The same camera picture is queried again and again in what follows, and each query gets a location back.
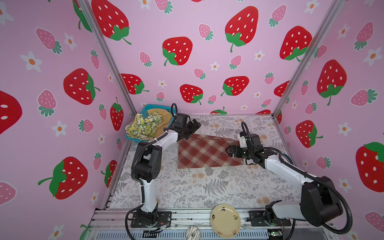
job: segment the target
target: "plate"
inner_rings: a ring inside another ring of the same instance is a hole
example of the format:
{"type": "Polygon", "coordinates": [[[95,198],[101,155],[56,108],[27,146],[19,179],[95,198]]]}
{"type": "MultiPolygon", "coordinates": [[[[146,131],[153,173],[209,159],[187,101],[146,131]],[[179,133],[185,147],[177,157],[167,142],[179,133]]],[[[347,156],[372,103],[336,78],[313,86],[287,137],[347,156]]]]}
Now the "plate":
{"type": "Polygon", "coordinates": [[[228,204],[217,205],[211,213],[211,226],[223,238],[233,238],[240,231],[239,213],[228,204]]]}

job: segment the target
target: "strawberry wallpaper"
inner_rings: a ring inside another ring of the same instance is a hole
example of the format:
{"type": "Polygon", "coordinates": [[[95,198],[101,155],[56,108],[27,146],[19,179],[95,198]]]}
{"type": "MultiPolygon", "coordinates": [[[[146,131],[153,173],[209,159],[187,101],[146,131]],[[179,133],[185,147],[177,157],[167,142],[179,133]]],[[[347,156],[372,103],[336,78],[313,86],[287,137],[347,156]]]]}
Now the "strawberry wallpaper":
{"type": "Polygon", "coordinates": [[[229,114],[274,111],[332,2],[88,1],[138,111],[229,114]]]}
{"type": "MultiPolygon", "coordinates": [[[[347,1],[282,109],[297,163],[330,177],[351,207],[342,239],[384,238],[383,9],[347,1]]],[[[342,228],[345,216],[333,223],[342,228]]]]}
{"type": "Polygon", "coordinates": [[[82,240],[131,113],[76,1],[0,1],[0,32],[0,239],[82,240]]]}

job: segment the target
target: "plaid cloth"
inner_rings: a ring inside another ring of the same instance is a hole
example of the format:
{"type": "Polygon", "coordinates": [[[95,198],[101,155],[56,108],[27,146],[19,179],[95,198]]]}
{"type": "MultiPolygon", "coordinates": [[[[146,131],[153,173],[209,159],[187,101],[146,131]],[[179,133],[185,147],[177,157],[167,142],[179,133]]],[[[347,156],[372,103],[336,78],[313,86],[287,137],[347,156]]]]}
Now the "plaid cloth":
{"type": "Polygon", "coordinates": [[[179,141],[179,168],[237,166],[242,158],[229,157],[225,149],[239,141],[209,135],[192,134],[179,141]]]}

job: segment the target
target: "folded cloth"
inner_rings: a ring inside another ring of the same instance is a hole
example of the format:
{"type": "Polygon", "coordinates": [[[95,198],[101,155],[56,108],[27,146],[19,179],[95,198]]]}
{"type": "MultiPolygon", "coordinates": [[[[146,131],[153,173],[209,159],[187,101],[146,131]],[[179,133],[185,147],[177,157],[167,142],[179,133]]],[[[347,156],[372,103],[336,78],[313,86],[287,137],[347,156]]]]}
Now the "folded cloth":
{"type": "Polygon", "coordinates": [[[146,118],[137,113],[133,122],[125,126],[127,136],[130,138],[152,141],[154,139],[157,126],[162,122],[162,115],[154,111],[146,118]]]}
{"type": "Polygon", "coordinates": [[[156,130],[155,135],[154,135],[154,137],[159,137],[160,135],[162,135],[164,133],[163,129],[165,127],[168,127],[170,120],[172,119],[172,115],[167,110],[161,109],[161,108],[152,108],[152,109],[147,110],[148,115],[151,115],[152,112],[154,112],[154,111],[161,114],[162,119],[163,119],[163,121],[157,126],[157,130],[156,130]]]}
{"type": "Polygon", "coordinates": [[[239,141],[209,135],[192,134],[188,140],[179,141],[179,167],[222,167],[237,166],[242,158],[229,157],[225,149],[229,145],[239,145],[239,141]]]}

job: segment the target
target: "blue plastic basket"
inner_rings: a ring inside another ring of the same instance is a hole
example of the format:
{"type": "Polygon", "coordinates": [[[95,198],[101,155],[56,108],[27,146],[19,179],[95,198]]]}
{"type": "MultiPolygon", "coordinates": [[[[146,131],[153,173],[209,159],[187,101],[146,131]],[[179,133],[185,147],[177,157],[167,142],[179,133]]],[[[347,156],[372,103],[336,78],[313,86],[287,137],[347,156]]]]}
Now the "blue plastic basket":
{"type": "MultiPolygon", "coordinates": [[[[168,107],[168,106],[162,106],[162,105],[156,105],[156,104],[147,104],[147,105],[145,105],[145,107],[141,111],[141,114],[143,114],[143,117],[146,118],[148,116],[148,112],[147,111],[149,109],[153,109],[153,108],[165,109],[165,110],[167,110],[167,112],[171,113],[170,112],[170,107],[168,107]]],[[[173,122],[173,117],[170,120],[169,126],[172,124],[172,122],[173,122]]],[[[136,138],[130,138],[130,137],[128,137],[128,135],[125,135],[125,138],[128,139],[128,140],[135,141],[135,142],[141,142],[141,141],[148,142],[148,141],[145,141],[145,140],[140,140],[140,139],[136,139],[136,138]]]]}

